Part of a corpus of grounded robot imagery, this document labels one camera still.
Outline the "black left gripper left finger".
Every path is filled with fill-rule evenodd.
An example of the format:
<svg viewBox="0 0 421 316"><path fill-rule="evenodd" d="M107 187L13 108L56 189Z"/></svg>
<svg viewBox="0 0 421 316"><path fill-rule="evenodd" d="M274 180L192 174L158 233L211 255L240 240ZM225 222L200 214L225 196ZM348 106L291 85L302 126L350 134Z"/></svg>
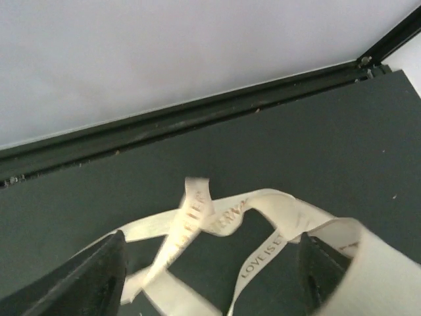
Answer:
<svg viewBox="0 0 421 316"><path fill-rule="evenodd" d="M2 315L117 315L127 272L122 231L1 300Z"/></svg>

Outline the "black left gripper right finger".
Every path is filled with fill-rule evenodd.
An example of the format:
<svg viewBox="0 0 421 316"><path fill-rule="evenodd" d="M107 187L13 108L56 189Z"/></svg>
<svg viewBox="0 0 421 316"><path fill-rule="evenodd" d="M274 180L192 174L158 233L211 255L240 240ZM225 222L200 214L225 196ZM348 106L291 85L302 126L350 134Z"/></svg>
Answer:
<svg viewBox="0 0 421 316"><path fill-rule="evenodd" d="M298 274L307 315L312 315L328 301L350 264L350 258L321 239L302 233L298 247Z"/></svg>

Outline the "cream printed ribbon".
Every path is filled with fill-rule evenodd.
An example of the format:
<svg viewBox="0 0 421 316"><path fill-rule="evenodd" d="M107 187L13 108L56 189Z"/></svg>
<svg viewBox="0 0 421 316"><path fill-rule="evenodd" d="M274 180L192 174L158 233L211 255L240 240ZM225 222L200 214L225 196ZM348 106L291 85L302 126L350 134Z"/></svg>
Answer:
<svg viewBox="0 0 421 316"><path fill-rule="evenodd" d="M91 234L120 230L129 245L122 314L307 315L298 274L302 233L351 264L312 315L419 315L420 215L416 197L362 193L355 205L315 206L271 188L212 199L187 178L181 204Z"/></svg>

